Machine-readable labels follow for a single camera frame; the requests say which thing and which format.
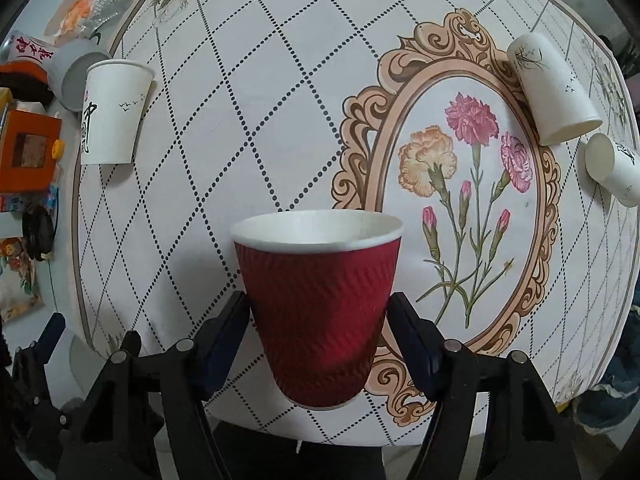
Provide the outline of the clear plastic goldfish bag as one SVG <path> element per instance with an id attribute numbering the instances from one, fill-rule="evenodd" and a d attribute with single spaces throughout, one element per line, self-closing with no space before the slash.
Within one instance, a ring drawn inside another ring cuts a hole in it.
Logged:
<path id="1" fill-rule="evenodd" d="M 115 25 L 134 0 L 63 0 L 43 36 L 56 46 L 76 38 L 101 40 L 105 29 Z"/>

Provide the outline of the floral printed tablecloth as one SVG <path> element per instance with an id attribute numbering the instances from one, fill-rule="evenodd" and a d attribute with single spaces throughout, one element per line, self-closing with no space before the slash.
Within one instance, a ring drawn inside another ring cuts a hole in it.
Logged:
<path id="1" fill-rule="evenodd" d="M 538 143 L 506 49 L 545 36 L 601 131 L 638 148 L 611 50 L 561 0 L 138 0 L 111 54 L 154 84 L 129 165 L 78 166 L 81 330 L 109 354 L 190 337 L 242 286 L 230 229 L 284 210 L 404 222 L 395 286 L 442 333 L 595 385 L 639 270 L 639 214 Z"/>

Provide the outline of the plain white paper cup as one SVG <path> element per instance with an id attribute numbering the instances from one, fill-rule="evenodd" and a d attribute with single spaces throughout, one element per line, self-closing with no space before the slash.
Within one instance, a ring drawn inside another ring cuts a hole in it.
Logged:
<path id="1" fill-rule="evenodd" d="M 639 154 L 603 133 L 590 136 L 585 163 L 592 180 L 599 183 L 622 205 L 639 205 Z"/>

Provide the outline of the orange box with window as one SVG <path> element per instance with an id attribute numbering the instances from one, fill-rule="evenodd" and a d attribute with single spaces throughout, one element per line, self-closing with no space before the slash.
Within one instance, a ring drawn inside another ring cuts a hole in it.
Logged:
<path id="1" fill-rule="evenodd" d="M 60 118 L 9 111 L 1 137 L 2 193 L 37 193 L 49 187 L 56 165 L 52 148 L 61 127 Z"/>

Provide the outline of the blue ruffled cloth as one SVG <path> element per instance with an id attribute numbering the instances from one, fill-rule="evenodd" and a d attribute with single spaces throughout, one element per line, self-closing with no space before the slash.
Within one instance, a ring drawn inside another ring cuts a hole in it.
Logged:
<path id="1" fill-rule="evenodd" d="M 639 307 L 631 306 L 620 342 L 600 382 L 574 407 L 574 419 L 590 434 L 611 430 L 639 402 Z"/>

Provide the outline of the white cup with ink plant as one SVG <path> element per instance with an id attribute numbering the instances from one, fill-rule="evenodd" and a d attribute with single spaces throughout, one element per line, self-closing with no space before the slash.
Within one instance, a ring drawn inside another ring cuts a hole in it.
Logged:
<path id="1" fill-rule="evenodd" d="M 561 144 L 602 125 L 577 75 L 546 36 L 536 32 L 519 36 L 506 54 L 532 111 L 541 145 Z"/>

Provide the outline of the white cup with calligraphy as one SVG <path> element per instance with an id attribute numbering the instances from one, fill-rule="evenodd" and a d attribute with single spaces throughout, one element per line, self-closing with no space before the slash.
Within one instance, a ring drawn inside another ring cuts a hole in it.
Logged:
<path id="1" fill-rule="evenodd" d="M 154 77 L 151 67 L 121 58 L 88 68 L 80 128 L 80 162 L 84 166 L 132 162 Z"/>

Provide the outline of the red ripple paper cup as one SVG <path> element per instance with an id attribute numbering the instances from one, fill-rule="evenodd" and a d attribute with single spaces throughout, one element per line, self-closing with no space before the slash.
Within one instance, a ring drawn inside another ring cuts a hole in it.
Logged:
<path id="1" fill-rule="evenodd" d="M 230 230 L 274 381 L 328 410 L 366 383 L 394 284 L 402 221 L 323 209 L 261 214 Z"/>

